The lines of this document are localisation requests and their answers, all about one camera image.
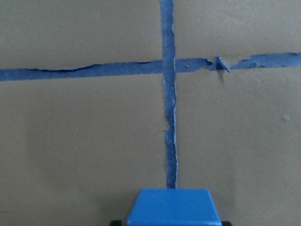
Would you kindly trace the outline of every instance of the vertical tape strip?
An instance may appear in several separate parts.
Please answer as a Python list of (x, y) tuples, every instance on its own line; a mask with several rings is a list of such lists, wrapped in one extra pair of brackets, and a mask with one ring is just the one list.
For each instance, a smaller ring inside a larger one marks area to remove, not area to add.
[(169, 129), (165, 133), (167, 149), (167, 188), (177, 188), (178, 159), (176, 147), (176, 72), (174, 43), (174, 1), (161, 0), (163, 76), (165, 86), (166, 119)]

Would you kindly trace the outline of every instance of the blue painter's tape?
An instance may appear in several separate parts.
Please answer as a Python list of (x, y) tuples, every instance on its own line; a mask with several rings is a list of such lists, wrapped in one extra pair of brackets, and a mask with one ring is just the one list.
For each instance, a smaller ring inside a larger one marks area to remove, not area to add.
[(131, 74), (154, 74), (162, 72), (162, 61), (157, 60), (146, 63), (127, 62), (92, 65), (75, 69), (5, 69), (0, 70), (0, 81), (82, 78)]
[(301, 67), (301, 54), (300, 53), (277, 53), (277, 54), (262, 54), (253, 55), (249, 59), (241, 60), (233, 66), (228, 66), (225, 61), (217, 56), (214, 62), (206, 58), (192, 58), (192, 59), (178, 59), (176, 60), (176, 71), (195, 72), (201, 68), (210, 71), (226, 70), (231, 72), (235, 69), (248, 69), (256, 67)]
[(278, 53), (253, 55), (249, 59), (241, 60), (237, 64), (231, 66), (231, 69), (246, 69), (256, 67), (300, 67), (300, 53)]
[(176, 72), (174, 43), (174, 1), (161, 0), (163, 75), (165, 86), (166, 119), (169, 129), (165, 133), (167, 151), (167, 187), (177, 188), (178, 158), (176, 148)]
[[(195, 72), (201, 68), (210, 71), (218, 70), (218, 57), (214, 62), (206, 58), (176, 59), (176, 72)], [(248, 69), (256, 67), (301, 67), (300, 53), (279, 53), (254, 55), (249, 59), (241, 60), (237, 64), (228, 67), (230, 70)], [(146, 63), (127, 62), (103, 65), (92, 65), (73, 69), (2, 69), (0, 70), (0, 81), (34, 80), (34, 79), (60, 79), (81, 78), (98, 76), (118, 76), (132, 74), (154, 74), (163, 73), (162, 61), (150, 61)]]

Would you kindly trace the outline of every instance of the cardboard surface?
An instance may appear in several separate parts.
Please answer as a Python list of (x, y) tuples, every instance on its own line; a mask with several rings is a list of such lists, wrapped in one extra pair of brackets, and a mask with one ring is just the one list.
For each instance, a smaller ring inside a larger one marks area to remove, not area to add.
[(233, 225), (300, 225), (301, 68), (179, 73), (179, 188)]
[(174, 0), (177, 58), (301, 52), (298, 0)]
[(3, 0), (0, 68), (162, 59), (157, 0)]
[(162, 74), (0, 83), (0, 225), (125, 220), (166, 187)]

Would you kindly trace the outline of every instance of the peeling tape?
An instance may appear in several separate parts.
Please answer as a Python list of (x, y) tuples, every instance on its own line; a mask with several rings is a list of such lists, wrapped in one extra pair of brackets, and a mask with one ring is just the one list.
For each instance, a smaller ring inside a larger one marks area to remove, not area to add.
[(278, 53), (253, 55), (249, 59), (241, 60), (233, 65), (231, 69), (247, 69), (256, 67), (300, 67), (300, 53)]
[(256, 67), (300, 67), (301, 53), (277, 53), (277, 54), (261, 54), (253, 55), (249, 59), (244, 59), (238, 63), (228, 66), (225, 61), (217, 56), (215, 61), (209, 61), (206, 58), (178, 59), (176, 60), (176, 71), (195, 72), (202, 68), (210, 71), (226, 70), (231, 73), (235, 69), (248, 69)]
[(166, 119), (169, 129), (165, 131), (167, 151), (167, 188), (177, 188), (178, 158), (176, 146), (176, 71), (174, 42), (174, 1), (161, 0), (163, 76), (165, 87)]

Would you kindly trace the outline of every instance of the blue plastic cover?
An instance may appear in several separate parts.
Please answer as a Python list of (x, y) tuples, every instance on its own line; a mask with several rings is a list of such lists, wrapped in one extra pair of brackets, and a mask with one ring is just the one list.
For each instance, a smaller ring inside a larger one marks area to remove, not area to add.
[(205, 189), (144, 189), (127, 219), (127, 226), (221, 225)]

